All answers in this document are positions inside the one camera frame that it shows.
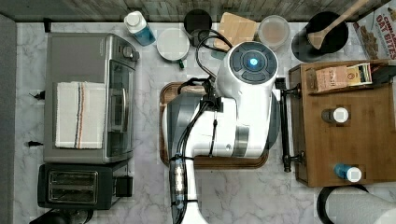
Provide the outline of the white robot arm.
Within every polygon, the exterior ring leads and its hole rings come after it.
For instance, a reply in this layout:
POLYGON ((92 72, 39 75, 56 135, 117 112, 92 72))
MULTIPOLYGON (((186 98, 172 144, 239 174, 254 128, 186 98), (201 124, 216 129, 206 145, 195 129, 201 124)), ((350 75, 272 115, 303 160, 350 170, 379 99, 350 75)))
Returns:
POLYGON ((273 94, 278 60, 263 43, 240 43, 226 53, 205 94, 182 92, 163 111, 173 224, 207 224, 194 174, 197 156, 258 159, 276 140, 273 94))

